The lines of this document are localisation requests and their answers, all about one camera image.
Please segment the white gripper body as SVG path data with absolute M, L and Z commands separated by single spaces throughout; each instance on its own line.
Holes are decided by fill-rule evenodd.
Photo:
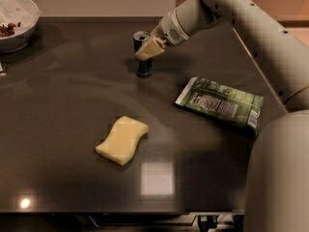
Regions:
M 165 44 L 180 45 L 189 39 L 177 17 L 177 10 L 165 15 L 151 32 L 153 38 L 160 39 Z

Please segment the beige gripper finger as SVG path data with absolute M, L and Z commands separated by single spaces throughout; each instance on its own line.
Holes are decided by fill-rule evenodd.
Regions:
M 135 52 L 138 61 L 146 61 L 164 52 L 165 41 L 162 38 L 139 38 L 141 46 Z

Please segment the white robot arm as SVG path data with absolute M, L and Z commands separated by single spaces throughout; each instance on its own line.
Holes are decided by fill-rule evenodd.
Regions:
M 225 18 L 286 114 L 256 139 L 247 170 L 245 232 L 309 232 L 309 51 L 252 0 L 186 0 L 136 52 L 144 61 Z

